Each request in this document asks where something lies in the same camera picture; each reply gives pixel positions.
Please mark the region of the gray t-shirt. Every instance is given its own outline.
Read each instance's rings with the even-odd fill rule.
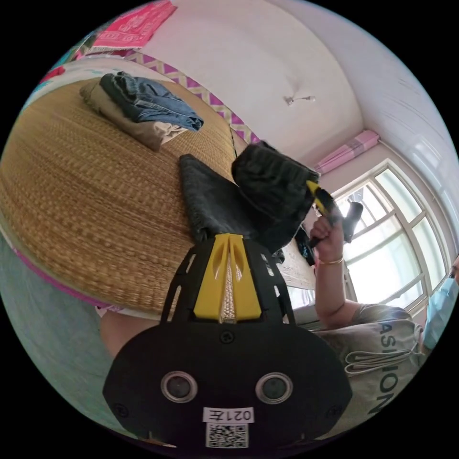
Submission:
[[[370,419],[408,385],[426,358],[421,332],[404,309],[383,305],[362,305],[349,326],[315,332],[337,353],[353,391],[341,419],[320,439]]]

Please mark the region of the wall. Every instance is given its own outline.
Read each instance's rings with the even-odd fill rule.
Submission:
[[[334,196],[338,196],[346,191],[346,189],[352,187],[353,183],[360,181],[363,176],[368,175],[371,171],[378,169],[388,161],[396,167],[398,172],[402,173],[403,179],[419,192],[421,201],[423,201],[426,208],[430,209],[437,227],[443,229],[443,243],[447,247],[451,260],[454,260],[457,256],[457,249],[442,208],[438,205],[437,200],[432,195],[424,180],[406,159],[395,154],[384,145],[379,144],[357,156],[357,158],[324,174],[320,179],[320,184],[328,192]]]
[[[336,59],[305,26],[264,0],[174,0],[141,50],[184,72],[260,138],[314,165],[362,130]],[[285,97],[314,95],[288,106]]]
[[[376,131],[429,182],[459,240],[459,162],[432,99],[411,71],[360,27],[296,0],[267,0],[312,30],[343,68],[365,128]]]

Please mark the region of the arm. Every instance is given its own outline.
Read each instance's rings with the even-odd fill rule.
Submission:
[[[107,311],[100,320],[100,336],[110,355],[115,358],[131,338],[158,324],[155,320]]]
[[[316,269],[316,312],[327,328],[345,327],[351,323],[360,304],[346,300],[344,290],[343,245],[341,222],[331,227],[325,217],[320,217],[311,230],[311,237],[322,241],[316,250],[319,263]]]

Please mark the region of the pink wall decoration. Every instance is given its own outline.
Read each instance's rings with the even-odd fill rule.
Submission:
[[[314,169],[320,174],[336,169],[353,158],[374,147],[379,140],[379,135],[373,131],[363,131],[358,136],[346,142],[333,153],[321,160]]]

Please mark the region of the face mask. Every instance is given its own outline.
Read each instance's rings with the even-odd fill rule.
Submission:
[[[432,350],[438,343],[451,317],[459,295],[459,285],[455,279],[446,279],[430,297],[427,306],[427,322],[424,328],[424,345]]]

